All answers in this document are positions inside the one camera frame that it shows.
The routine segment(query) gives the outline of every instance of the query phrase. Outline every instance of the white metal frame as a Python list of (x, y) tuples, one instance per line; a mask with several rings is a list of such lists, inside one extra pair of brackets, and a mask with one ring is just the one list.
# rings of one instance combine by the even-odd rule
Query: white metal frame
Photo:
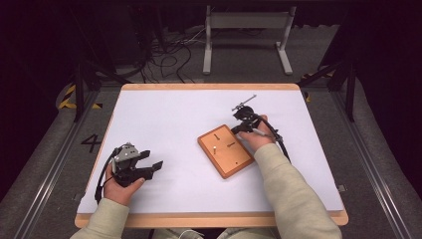
[(283, 36), (280, 42), (276, 42), (277, 51), (286, 75), (293, 73), (288, 56), (286, 43), (295, 18), (296, 7), (291, 7), (289, 12), (211, 12), (207, 6), (206, 16), (206, 45), (204, 55), (203, 74), (211, 74), (212, 42), (211, 29), (213, 28), (283, 28)]

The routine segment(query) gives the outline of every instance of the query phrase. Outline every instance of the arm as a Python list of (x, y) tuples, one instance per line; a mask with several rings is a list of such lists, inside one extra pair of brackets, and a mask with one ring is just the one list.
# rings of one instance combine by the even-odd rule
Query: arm
[(72, 239), (114, 239), (120, 238), (129, 213), (127, 205), (133, 193), (145, 181), (140, 178), (128, 187), (121, 187), (111, 178), (111, 165), (105, 172), (105, 197), (100, 201), (96, 212), (91, 216), (87, 227), (82, 228), (72, 236)]
[[(263, 123), (259, 130), (269, 133)], [(252, 132), (239, 135), (256, 151), (255, 159), (282, 238), (341, 238), (317, 194), (272, 140)]]

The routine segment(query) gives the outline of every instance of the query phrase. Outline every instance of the sleeve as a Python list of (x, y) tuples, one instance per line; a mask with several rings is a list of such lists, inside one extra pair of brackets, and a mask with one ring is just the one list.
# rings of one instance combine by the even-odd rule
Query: sleeve
[(88, 225), (75, 233), (71, 239), (120, 238), (128, 213), (128, 207), (103, 198)]
[(341, 238), (317, 194), (274, 143), (260, 147), (255, 159), (283, 239)]

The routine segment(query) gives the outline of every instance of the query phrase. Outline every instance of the printed number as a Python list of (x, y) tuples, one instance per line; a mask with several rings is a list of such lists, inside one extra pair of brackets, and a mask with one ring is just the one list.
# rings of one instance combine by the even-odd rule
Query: printed number
[(82, 141), (81, 144), (90, 144), (91, 145), (90, 152), (93, 152), (94, 146), (96, 144), (101, 144), (102, 143), (101, 141), (97, 141), (97, 138), (98, 137), (99, 136), (94, 133), (93, 135), (91, 135), (90, 137), (88, 137), (87, 139), (85, 139), (84, 141)]

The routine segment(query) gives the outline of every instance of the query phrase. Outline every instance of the orange wooden block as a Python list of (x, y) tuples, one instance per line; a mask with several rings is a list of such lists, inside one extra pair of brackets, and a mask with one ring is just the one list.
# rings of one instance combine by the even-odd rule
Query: orange wooden block
[(198, 142), (223, 178), (254, 161), (251, 153), (225, 124), (199, 136)]

